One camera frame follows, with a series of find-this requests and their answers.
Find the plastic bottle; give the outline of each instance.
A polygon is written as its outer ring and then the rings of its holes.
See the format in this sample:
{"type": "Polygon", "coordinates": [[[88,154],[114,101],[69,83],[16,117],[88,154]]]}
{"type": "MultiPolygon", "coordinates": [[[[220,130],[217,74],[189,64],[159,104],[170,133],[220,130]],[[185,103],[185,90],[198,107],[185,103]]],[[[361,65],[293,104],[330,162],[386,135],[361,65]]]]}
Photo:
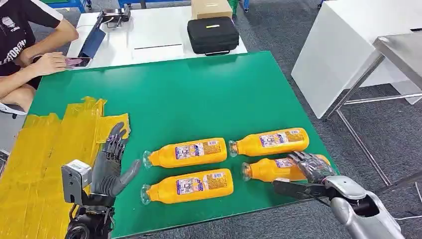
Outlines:
{"type": "MultiPolygon", "coordinates": [[[[329,160],[324,155],[317,154],[316,156],[330,165],[329,160]]],[[[299,167],[289,158],[263,158],[256,163],[243,163],[242,174],[245,181],[251,178],[264,182],[272,182],[276,178],[285,178],[290,181],[306,180],[299,167]]]]}
{"type": "Polygon", "coordinates": [[[161,149],[143,154],[145,168],[161,166],[176,168],[205,163],[218,163],[227,158],[223,138],[208,138],[191,142],[169,144],[161,149]]]}
{"type": "Polygon", "coordinates": [[[229,141],[230,156],[238,154],[261,156],[292,151],[303,151],[309,137],[303,128],[289,128],[266,133],[250,134],[239,141],[229,141]]]}
{"type": "Polygon", "coordinates": [[[231,193],[231,172],[223,168],[169,177],[152,186],[144,184],[141,200],[145,205],[151,201],[170,204],[222,197],[231,193]]]}

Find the bottle cap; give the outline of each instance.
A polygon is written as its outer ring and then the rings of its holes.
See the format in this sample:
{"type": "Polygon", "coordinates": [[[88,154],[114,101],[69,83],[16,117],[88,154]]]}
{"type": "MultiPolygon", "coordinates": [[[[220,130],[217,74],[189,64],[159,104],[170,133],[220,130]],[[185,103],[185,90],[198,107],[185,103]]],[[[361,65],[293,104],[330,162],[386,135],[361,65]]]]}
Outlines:
{"type": "Polygon", "coordinates": [[[150,188],[151,186],[144,184],[141,189],[141,201],[145,205],[148,205],[151,202],[151,198],[149,197],[150,188]]]}
{"type": "Polygon", "coordinates": [[[228,148],[230,150],[230,156],[231,157],[236,157],[239,154],[239,151],[237,149],[237,142],[230,140],[228,142],[228,148]]]}
{"type": "Polygon", "coordinates": [[[149,156],[150,155],[151,155],[151,152],[150,151],[147,151],[147,150],[142,155],[142,163],[144,164],[144,166],[145,166],[146,169],[152,167],[152,163],[149,160],[149,156]]]}
{"type": "Polygon", "coordinates": [[[242,163],[241,172],[245,182],[252,178],[252,169],[249,163],[242,163]]]}

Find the person's hand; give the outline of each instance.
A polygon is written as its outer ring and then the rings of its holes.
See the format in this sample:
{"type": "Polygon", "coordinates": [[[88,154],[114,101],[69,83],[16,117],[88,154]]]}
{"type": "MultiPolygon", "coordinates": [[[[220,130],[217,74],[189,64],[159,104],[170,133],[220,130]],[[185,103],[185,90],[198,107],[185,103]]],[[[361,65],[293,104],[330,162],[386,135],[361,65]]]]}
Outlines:
{"type": "Polygon", "coordinates": [[[61,52],[45,53],[29,67],[32,68],[37,76],[50,75],[66,69],[66,57],[61,52]]]}
{"type": "Polygon", "coordinates": [[[91,192],[116,197],[137,175],[141,161],[135,160],[121,175],[121,158],[127,139],[122,139],[126,130],[120,122],[111,130],[103,148],[98,152],[94,163],[91,192]]]}
{"type": "Polygon", "coordinates": [[[335,175],[330,165],[311,153],[295,151],[288,157],[297,164],[309,183],[321,183],[324,178],[335,175]]]}

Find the person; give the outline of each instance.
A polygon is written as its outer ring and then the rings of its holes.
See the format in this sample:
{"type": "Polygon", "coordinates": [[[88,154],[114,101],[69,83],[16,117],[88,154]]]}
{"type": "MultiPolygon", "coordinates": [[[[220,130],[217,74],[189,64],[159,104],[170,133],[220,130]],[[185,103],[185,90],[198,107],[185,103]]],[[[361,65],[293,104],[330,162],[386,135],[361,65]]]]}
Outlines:
{"type": "Polygon", "coordinates": [[[28,112],[41,77],[65,70],[65,56],[51,51],[78,37],[62,14],[40,0],[0,0],[0,110],[13,104],[28,112]],[[55,31],[35,43],[29,22],[55,31]]]}

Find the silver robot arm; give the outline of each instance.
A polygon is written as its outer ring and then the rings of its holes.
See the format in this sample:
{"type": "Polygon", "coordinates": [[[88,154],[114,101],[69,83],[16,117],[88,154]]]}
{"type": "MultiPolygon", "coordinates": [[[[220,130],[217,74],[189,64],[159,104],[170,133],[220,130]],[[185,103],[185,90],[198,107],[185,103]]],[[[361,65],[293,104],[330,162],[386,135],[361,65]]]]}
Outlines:
{"type": "Polygon", "coordinates": [[[309,183],[277,179],[273,181],[276,193],[297,199],[316,199],[331,207],[353,239],[404,239],[399,224],[377,195],[346,176],[336,175],[331,166],[313,154],[295,152],[289,157],[309,183]],[[327,197],[330,203],[322,201],[322,197],[327,197]]]}
{"type": "Polygon", "coordinates": [[[325,187],[341,196],[330,200],[331,210],[354,239],[404,239],[399,224],[374,193],[346,176],[330,176],[325,187]]]}

